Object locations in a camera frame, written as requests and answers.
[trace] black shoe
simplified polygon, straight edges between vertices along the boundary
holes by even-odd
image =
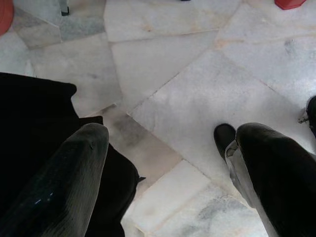
[[[214,140],[218,152],[225,160],[225,149],[235,140],[236,130],[229,124],[223,123],[214,129]]]
[[[310,129],[316,138],[316,96],[308,102],[306,113],[310,122]]]

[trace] marble floor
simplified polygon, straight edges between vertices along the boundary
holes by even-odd
[[[69,0],[67,17],[58,0],[14,3],[0,71],[76,84],[77,113],[102,114],[147,177],[127,237],[267,236],[212,132],[261,122],[316,152],[297,123],[316,94],[316,1]]]

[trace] red object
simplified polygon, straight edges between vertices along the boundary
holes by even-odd
[[[0,0],[0,36],[11,26],[13,20],[12,0]]]
[[[276,5],[283,9],[293,9],[300,7],[306,0],[275,0]]]

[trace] red bucket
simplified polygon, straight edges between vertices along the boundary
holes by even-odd
[[[0,36],[11,26],[13,20],[12,0],[0,0]]]
[[[275,0],[276,5],[283,9],[289,10],[300,7],[306,0]]]

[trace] black cloth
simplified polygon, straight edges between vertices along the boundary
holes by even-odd
[[[67,138],[85,124],[103,124],[102,117],[77,116],[71,103],[76,90],[69,83],[0,73],[0,223]],[[88,233],[124,236],[119,222],[135,195],[138,178],[135,166],[109,145]]]
[[[253,188],[281,237],[316,236],[316,162],[293,139],[258,123],[236,140]]]

